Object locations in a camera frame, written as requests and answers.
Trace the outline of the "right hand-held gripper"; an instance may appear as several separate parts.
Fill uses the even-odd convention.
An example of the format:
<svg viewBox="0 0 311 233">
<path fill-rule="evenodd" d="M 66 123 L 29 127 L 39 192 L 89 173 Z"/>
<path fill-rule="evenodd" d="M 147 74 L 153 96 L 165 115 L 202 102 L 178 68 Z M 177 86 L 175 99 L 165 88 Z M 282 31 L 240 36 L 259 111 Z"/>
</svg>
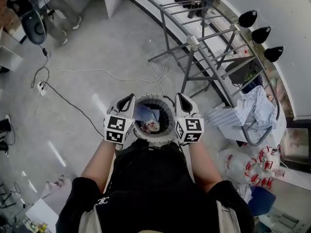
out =
<svg viewBox="0 0 311 233">
<path fill-rule="evenodd" d="M 204 120 L 197 104 L 188 96 L 177 93 L 175 96 L 175 127 L 179 143 L 199 142 L 204 133 Z"/>
</svg>

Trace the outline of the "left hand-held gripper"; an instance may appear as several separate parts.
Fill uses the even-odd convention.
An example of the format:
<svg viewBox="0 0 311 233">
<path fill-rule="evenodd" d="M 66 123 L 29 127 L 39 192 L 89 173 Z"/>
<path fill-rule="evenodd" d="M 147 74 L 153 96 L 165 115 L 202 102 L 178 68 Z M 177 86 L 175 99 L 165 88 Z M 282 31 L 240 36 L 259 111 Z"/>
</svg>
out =
<svg viewBox="0 0 311 233">
<path fill-rule="evenodd" d="M 135 119 L 136 96 L 131 93 L 125 97 L 113 100 L 104 118 L 104 139 L 106 141 L 124 144 L 130 134 Z"/>
</svg>

